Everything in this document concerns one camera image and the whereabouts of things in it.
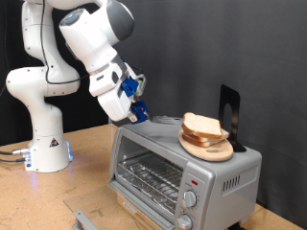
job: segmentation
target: dark background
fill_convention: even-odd
[[[9,3],[10,68],[40,65],[23,51],[20,2],[0,3],[0,81],[5,83],[5,5]],[[239,141],[263,155],[258,202],[307,228],[307,2],[305,0],[124,0],[135,23],[132,37],[115,48],[144,69],[143,99],[152,115],[185,112],[218,118],[221,84],[241,95]],[[86,5],[90,11],[96,8]],[[54,11],[55,25],[67,11]],[[83,65],[64,47],[64,59]],[[64,131],[106,124],[88,80],[70,96],[48,102],[63,112]],[[0,98],[0,146],[30,140],[25,106],[8,91]],[[230,118],[226,121],[229,130]]]

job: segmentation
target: wooden table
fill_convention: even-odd
[[[65,133],[74,160],[59,172],[26,172],[23,163],[0,162],[0,230],[72,229],[75,217],[63,201],[107,184],[116,128],[105,125]],[[27,144],[8,145],[0,150],[21,149]],[[1,155],[1,158],[14,159],[20,155]],[[302,229],[259,205],[244,227],[248,230]]]

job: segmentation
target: wooden plate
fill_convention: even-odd
[[[207,161],[225,161],[233,155],[233,148],[227,140],[223,140],[210,147],[198,147],[183,140],[182,133],[183,130],[179,132],[178,139],[183,148],[200,159]]]

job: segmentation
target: warning label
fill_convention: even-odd
[[[57,142],[56,138],[52,139],[50,147],[55,147],[55,146],[58,146],[58,145],[59,145],[59,143]]]

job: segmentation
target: cable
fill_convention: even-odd
[[[25,162],[26,159],[25,159],[25,158],[19,158],[19,159],[12,160],[12,161],[0,159],[0,161],[3,161],[3,162],[10,162],[10,163],[11,163],[11,162]]]
[[[5,12],[6,12],[6,29],[4,32],[4,53],[5,53],[5,58],[6,58],[6,62],[7,62],[7,69],[8,69],[8,74],[10,72],[10,66],[9,66],[9,60],[8,60],[8,53],[7,53],[7,40],[8,40],[8,2],[6,3],[6,8],[5,8]],[[4,84],[3,89],[1,90],[0,93],[0,97],[2,96],[4,90],[7,88],[7,85]]]
[[[63,82],[50,82],[48,80],[48,74],[49,74],[49,65],[48,65],[48,61],[47,61],[47,58],[46,58],[46,54],[45,54],[45,49],[44,49],[44,45],[43,45],[43,39],[42,39],[42,24],[43,24],[43,21],[44,21],[44,14],[45,14],[45,0],[42,1],[42,16],[41,16],[41,23],[40,23],[40,43],[41,43],[41,50],[42,50],[42,54],[44,56],[44,60],[45,60],[45,64],[47,66],[47,71],[46,71],[46,81],[49,83],[49,84],[66,84],[66,83],[72,83],[72,82],[76,82],[76,81],[81,81],[83,79],[86,79],[88,77],[88,75],[85,75],[77,80],[69,80],[69,81],[63,81]]]
[[[12,152],[9,152],[9,151],[0,151],[0,154],[2,154],[2,155],[12,155]]]
[[[3,89],[1,90],[0,97],[2,96],[2,94],[3,94],[3,92],[4,92],[4,90],[5,90],[6,88],[7,88],[7,85],[5,84],[4,87],[3,87]]]
[[[144,74],[144,71],[141,69],[141,68],[139,68],[139,67],[135,67],[135,66],[130,66],[132,69],[137,69],[137,70],[139,70],[139,71],[141,71],[141,73],[140,74]]]

